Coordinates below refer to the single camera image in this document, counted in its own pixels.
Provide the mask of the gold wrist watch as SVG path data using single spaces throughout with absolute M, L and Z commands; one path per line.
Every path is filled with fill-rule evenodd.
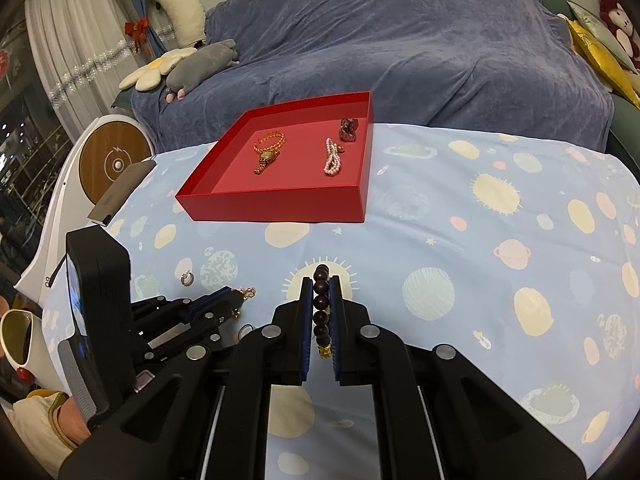
M 272 150 L 260 151 L 258 155 L 258 165 L 254 169 L 254 174 L 262 174 L 271 164 L 273 164 L 277 160 L 279 155 L 280 152 L 278 150 L 275 150 L 274 148 Z

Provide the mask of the white mug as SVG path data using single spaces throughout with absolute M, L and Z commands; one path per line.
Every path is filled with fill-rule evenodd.
M 60 388 L 37 315 L 26 310 L 7 310 L 1 318 L 1 348 L 20 382 Z

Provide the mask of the red cardboard tray box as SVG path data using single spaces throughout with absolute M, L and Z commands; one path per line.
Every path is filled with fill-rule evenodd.
M 338 137 L 357 118 L 355 142 Z M 316 96 L 245 112 L 186 178 L 176 199 L 195 221 L 361 223 L 366 216 L 373 105 L 368 92 Z M 254 174 L 254 142 L 281 131 L 277 160 Z

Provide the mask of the brown notebook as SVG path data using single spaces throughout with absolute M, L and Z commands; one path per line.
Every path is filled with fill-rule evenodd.
M 141 185 L 155 166 L 156 162 L 152 158 L 129 165 L 94 205 L 88 219 L 101 226 L 108 226 L 131 193 Z

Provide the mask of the dark silver wrist watch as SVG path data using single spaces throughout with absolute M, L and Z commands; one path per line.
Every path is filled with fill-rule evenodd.
M 343 142 L 355 142 L 357 139 L 357 129 L 359 122 L 357 118 L 342 118 L 340 128 L 338 129 L 338 137 Z

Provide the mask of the round wooden white device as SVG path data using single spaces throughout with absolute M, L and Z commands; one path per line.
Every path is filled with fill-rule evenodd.
M 153 154 L 142 125 L 126 115 L 106 115 L 88 125 L 54 181 L 35 258 L 15 289 L 43 306 L 64 256 L 66 233 L 87 224 L 92 208 L 129 165 Z

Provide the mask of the flower shaped cream cushion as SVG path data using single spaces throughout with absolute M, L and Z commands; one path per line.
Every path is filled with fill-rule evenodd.
M 118 88 L 120 91 L 131 88 L 140 92 L 154 90 L 184 58 L 188 58 L 195 52 L 194 47 L 170 50 L 130 73 L 119 83 Z

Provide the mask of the grey plush toy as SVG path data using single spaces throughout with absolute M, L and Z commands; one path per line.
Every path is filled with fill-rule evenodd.
M 235 41 L 226 39 L 208 44 L 180 61 L 166 78 L 167 103 L 184 99 L 205 79 L 239 64 Z

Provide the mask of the purple blue bed blanket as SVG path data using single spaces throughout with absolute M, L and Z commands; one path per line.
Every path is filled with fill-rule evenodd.
M 256 107 L 356 91 L 377 122 L 608 142 L 613 100 L 542 0 L 224 0 L 205 33 L 239 64 L 181 101 L 131 97 L 159 152 L 216 141 Z

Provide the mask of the red bow tie-back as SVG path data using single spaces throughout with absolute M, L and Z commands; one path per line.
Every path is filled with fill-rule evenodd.
M 136 22 L 126 22 L 124 33 L 134 42 L 134 50 L 150 55 L 151 50 L 148 43 L 149 19 L 144 16 Z

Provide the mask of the white llama plush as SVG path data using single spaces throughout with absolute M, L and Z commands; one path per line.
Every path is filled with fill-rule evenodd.
M 171 22 L 180 48 L 205 44 L 206 12 L 200 0 L 153 0 L 158 10 L 163 10 Z

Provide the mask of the white curtain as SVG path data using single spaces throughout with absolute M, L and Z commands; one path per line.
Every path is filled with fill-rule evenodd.
M 65 132 L 77 140 L 108 114 L 119 83 L 144 63 L 114 0 L 26 0 L 32 57 Z

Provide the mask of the yellow gold pillow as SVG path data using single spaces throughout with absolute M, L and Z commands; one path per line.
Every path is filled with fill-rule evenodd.
M 564 18 L 577 52 L 609 86 L 634 107 L 639 107 L 638 94 L 612 53 L 576 21 Z

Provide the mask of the grey green pillow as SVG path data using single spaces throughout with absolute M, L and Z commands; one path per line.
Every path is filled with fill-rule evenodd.
M 572 9 L 574 17 L 577 18 L 579 24 L 587 29 L 601 44 L 604 44 L 623 68 L 635 73 L 636 68 L 634 64 L 632 64 L 631 58 L 616 40 L 612 32 L 608 30 L 608 26 L 602 21 L 602 18 L 597 18 L 594 14 L 573 1 L 570 1 L 568 5 Z

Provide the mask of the red monkey plush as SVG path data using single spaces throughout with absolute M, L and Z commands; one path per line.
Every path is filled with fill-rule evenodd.
M 617 0 L 599 0 L 599 13 L 616 40 L 631 58 L 635 68 L 639 67 L 639 33 L 631 18 Z

